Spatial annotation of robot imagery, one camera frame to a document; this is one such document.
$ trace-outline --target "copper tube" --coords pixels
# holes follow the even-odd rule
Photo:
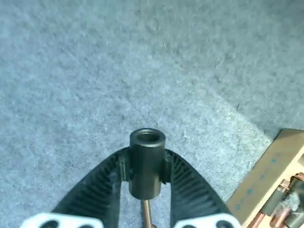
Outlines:
[[[247,228],[257,228],[260,225],[260,223],[263,221],[264,217],[265,214],[259,211]]]
[[[143,227],[153,228],[150,202],[148,200],[142,200],[142,217],[143,217]]]
[[[270,226],[273,228],[280,228],[283,225],[284,220],[287,217],[287,215],[289,214],[290,210],[291,210],[291,208],[288,207],[288,208],[284,209],[281,214],[275,215],[270,222]]]

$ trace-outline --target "cardboard box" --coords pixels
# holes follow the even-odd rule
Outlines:
[[[249,225],[283,179],[299,172],[304,173],[304,131],[283,129],[227,202],[242,227]],[[259,227],[270,227],[270,220],[266,216]]]

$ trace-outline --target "black cylindrical nut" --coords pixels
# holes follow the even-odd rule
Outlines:
[[[300,228],[304,223],[304,213],[292,213],[286,218],[284,223],[289,228]]]
[[[129,149],[130,193],[139,200],[151,200],[161,191],[165,135],[149,128],[134,131],[130,136]]]
[[[276,207],[283,199],[284,195],[285,192],[280,190],[280,187],[278,187],[274,191],[274,193],[272,193],[271,197],[267,200],[267,202],[264,204],[264,206],[261,209],[261,212],[263,214],[266,214],[267,216],[271,216],[274,213]]]

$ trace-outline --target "metal rod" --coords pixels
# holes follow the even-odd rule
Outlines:
[[[142,218],[143,218],[143,227],[144,228],[153,228],[150,202],[148,200],[141,200],[142,202]]]

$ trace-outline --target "threaded hole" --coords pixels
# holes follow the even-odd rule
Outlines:
[[[137,139],[145,143],[154,143],[160,139],[160,136],[153,133],[142,133],[137,136]]]

